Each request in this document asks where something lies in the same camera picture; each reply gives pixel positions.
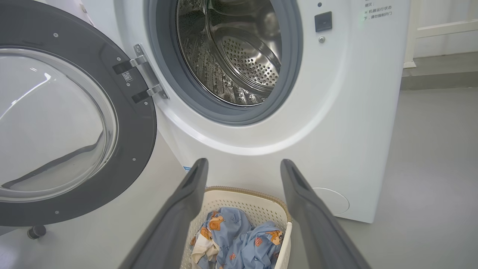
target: qr code sticker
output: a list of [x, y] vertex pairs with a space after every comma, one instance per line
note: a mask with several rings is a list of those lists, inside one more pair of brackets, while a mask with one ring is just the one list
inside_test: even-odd
[[123, 73], [123, 78], [124, 80], [126, 80], [126, 82], [130, 82], [133, 80], [133, 78], [131, 77], [131, 74], [129, 72], [124, 72]]

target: strawberry print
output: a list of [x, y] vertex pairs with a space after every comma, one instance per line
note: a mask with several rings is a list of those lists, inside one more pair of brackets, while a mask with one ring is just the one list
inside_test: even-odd
[[262, 239], [259, 237], [256, 237], [256, 247], [260, 246], [262, 244]]

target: brown basket rim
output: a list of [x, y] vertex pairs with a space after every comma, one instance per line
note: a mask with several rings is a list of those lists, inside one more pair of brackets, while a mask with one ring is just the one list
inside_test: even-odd
[[268, 195], [268, 194], [265, 194], [265, 193], [262, 193], [262, 192], [258, 192], [258, 191], [251, 191], [251, 190], [247, 190], [247, 189], [241, 189], [241, 188], [234, 188], [234, 187], [224, 187], [224, 186], [211, 186], [211, 187], [207, 187], [204, 192], [207, 192], [207, 191], [230, 191], [230, 192], [238, 192], [238, 193], [243, 193], [243, 194], [248, 194], [248, 195], [253, 195], [253, 196], [257, 196], [257, 197], [260, 197], [260, 198], [263, 198], [263, 199], [267, 199], [267, 200], [270, 200], [276, 204], [278, 204], [279, 206], [282, 207], [282, 209], [284, 209], [285, 211], [285, 215], [287, 216], [287, 221], [288, 222], [292, 222], [292, 217], [291, 215], [289, 214], [289, 211], [287, 210], [287, 205], [285, 205], [285, 203], [275, 197], [275, 196], [272, 196], [272, 195]]

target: stainless steel drum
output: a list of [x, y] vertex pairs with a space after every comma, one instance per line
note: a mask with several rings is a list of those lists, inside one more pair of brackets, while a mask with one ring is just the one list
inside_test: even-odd
[[194, 77], [216, 98], [261, 104], [281, 69], [281, 31], [269, 0], [179, 0], [181, 53]]

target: door hinge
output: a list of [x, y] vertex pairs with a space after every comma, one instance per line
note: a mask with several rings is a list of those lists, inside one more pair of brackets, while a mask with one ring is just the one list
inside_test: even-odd
[[136, 44], [133, 46], [134, 52], [136, 53], [136, 58], [121, 62], [113, 66], [113, 70], [116, 74], [124, 74], [133, 68], [137, 68], [141, 75], [143, 76], [144, 81], [148, 85], [148, 89], [144, 92], [141, 92], [133, 96], [133, 100], [138, 103], [142, 100], [153, 96], [158, 93], [159, 96], [163, 99], [168, 99], [168, 95], [164, 90], [164, 87], [159, 82], [158, 76], [151, 67], [150, 61], [146, 53], [144, 52], [143, 46], [141, 44]]

